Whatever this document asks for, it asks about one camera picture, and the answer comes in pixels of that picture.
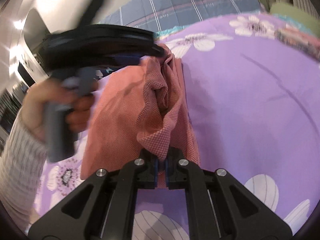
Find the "left forearm grey knit sleeve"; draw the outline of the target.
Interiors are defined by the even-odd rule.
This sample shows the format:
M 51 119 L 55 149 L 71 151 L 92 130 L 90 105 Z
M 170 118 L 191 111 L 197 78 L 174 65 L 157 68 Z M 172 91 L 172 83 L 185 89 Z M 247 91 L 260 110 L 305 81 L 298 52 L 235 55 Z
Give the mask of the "left forearm grey knit sleeve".
M 19 112 L 1 156 L 1 202 L 22 231 L 30 224 L 46 158 L 45 144 L 31 134 Z

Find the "person's left hand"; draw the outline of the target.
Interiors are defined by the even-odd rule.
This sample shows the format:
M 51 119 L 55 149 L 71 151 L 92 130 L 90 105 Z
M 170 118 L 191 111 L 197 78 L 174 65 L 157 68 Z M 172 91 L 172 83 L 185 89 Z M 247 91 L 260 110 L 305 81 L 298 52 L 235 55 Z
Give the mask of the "person's left hand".
M 78 97 L 57 79 L 34 84 L 23 100 L 21 118 L 30 133 L 41 142 L 46 139 L 43 113 L 49 102 L 71 105 L 73 111 L 65 117 L 65 121 L 72 132 L 80 133 L 87 128 L 95 97 L 92 93 Z

